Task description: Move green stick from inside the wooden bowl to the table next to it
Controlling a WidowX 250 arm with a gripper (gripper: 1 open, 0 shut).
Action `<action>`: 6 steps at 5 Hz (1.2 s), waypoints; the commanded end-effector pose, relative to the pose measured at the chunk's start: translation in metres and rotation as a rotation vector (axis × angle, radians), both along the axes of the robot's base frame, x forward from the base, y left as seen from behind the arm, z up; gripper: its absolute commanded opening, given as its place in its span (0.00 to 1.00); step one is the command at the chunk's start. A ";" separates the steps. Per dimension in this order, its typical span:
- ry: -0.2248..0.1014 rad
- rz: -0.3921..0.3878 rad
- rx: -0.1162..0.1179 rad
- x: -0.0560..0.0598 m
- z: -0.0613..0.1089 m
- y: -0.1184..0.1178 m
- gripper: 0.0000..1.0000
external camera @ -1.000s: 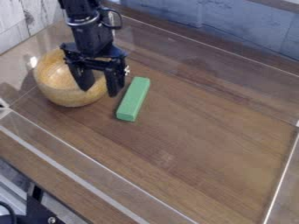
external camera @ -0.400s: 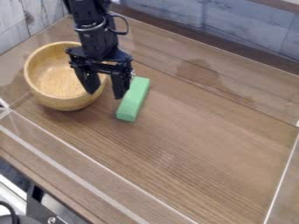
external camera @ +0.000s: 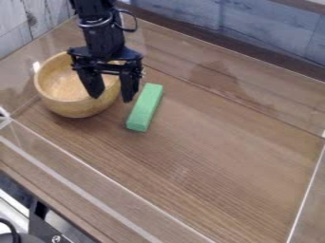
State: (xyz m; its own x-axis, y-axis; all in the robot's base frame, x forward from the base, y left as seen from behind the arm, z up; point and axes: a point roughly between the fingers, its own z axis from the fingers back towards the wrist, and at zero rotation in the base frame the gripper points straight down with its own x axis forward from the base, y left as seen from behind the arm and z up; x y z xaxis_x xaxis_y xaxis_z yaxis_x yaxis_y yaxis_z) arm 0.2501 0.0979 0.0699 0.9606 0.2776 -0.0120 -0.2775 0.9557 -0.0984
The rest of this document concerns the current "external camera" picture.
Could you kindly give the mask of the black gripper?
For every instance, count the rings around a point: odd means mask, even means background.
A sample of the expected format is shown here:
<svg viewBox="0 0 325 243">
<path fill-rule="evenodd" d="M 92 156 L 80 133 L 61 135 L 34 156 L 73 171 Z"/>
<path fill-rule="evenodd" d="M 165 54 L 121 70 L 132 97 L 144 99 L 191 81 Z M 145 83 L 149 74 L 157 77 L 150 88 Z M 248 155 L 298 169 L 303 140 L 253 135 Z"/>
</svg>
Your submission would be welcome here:
<svg viewBox="0 0 325 243">
<path fill-rule="evenodd" d="M 70 2 L 86 40 L 84 47 L 71 47 L 67 51 L 73 69 L 94 99 L 106 89 L 102 73 L 121 74 L 122 99 L 129 103 L 138 93 L 142 54 L 126 46 L 125 33 L 138 30 L 138 19 L 116 5 L 117 0 Z"/>
</svg>

